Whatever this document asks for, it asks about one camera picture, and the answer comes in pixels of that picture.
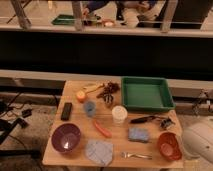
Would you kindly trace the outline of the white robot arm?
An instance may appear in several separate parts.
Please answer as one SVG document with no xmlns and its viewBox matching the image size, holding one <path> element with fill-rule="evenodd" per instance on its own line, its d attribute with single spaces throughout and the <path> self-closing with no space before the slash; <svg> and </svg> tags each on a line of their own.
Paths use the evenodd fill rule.
<svg viewBox="0 0 213 171">
<path fill-rule="evenodd" d="M 190 157 L 203 157 L 213 163 L 213 122 L 202 120 L 182 132 L 184 150 Z"/>
</svg>

